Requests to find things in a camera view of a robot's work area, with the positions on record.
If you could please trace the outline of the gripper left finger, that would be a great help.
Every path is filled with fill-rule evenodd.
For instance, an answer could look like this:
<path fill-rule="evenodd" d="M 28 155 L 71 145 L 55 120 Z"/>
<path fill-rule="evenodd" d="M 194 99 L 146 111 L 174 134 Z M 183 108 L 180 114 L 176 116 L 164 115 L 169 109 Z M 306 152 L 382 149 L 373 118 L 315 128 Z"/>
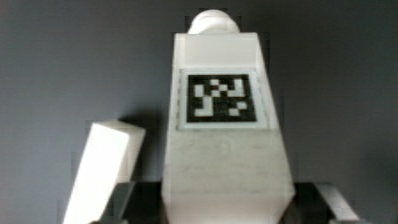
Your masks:
<path fill-rule="evenodd" d="M 100 219 L 89 224 L 167 224 L 160 193 L 160 182 L 119 183 Z"/>

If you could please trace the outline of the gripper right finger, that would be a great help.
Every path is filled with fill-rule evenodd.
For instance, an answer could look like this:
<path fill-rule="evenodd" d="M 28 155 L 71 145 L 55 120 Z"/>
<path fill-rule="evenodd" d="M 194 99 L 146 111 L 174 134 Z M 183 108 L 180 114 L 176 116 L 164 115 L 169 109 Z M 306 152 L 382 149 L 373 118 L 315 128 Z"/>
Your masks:
<path fill-rule="evenodd" d="M 290 224 L 371 224 L 359 217 L 338 187 L 331 183 L 300 182 L 290 205 Z"/>

